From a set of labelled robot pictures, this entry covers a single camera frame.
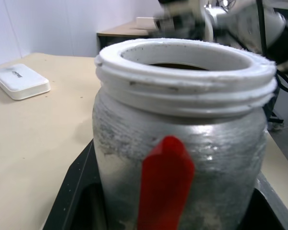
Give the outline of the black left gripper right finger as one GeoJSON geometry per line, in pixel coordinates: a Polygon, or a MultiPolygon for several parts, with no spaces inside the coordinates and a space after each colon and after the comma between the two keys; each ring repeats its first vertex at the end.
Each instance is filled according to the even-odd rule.
{"type": "Polygon", "coordinates": [[[288,230],[288,209],[262,173],[237,230],[288,230]]]}

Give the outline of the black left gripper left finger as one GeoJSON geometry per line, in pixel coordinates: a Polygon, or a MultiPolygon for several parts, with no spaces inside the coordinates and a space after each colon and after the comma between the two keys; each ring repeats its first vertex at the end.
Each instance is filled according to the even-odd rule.
{"type": "Polygon", "coordinates": [[[68,168],[42,230],[108,230],[93,141],[68,168]]]}

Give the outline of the white grey plastic jar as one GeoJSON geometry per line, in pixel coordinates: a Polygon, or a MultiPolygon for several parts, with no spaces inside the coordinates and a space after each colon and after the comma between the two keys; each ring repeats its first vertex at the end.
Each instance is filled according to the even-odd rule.
{"type": "MultiPolygon", "coordinates": [[[[164,137],[178,138],[195,166],[199,144],[214,143],[212,125],[269,101],[276,71],[274,62],[248,51],[173,38],[110,45],[95,65],[101,87],[94,147],[108,230],[137,230],[142,162],[164,137]]],[[[193,178],[177,230],[195,184],[193,178]]]]}

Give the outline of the white flat plastic box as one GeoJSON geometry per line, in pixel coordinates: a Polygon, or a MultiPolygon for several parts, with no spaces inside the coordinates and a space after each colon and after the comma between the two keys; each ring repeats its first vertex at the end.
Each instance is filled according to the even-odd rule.
{"type": "Polygon", "coordinates": [[[49,80],[24,64],[0,69],[0,87],[13,99],[24,100],[51,90],[49,80]]]}

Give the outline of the red plastic tab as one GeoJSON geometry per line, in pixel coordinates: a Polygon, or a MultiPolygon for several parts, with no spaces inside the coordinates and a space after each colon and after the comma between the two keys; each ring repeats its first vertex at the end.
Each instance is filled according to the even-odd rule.
{"type": "Polygon", "coordinates": [[[184,144],[164,137],[142,162],[137,230],[177,230],[194,175],[184,144]]]}

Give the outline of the wooden desk with dark frame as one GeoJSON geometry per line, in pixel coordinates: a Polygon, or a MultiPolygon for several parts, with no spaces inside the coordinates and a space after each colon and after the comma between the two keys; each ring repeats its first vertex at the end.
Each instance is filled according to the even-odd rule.
{"type": "Polygon", "coordinates": [[[97,32],[99,51],[109,45],[123,41],[148,38],[149,33],[156,30],[156,26],[152,18],[142,19],[147,19],[147,22],[143,25],[138,23],[139,20],[134,20],[111,29],[97,32]]]}

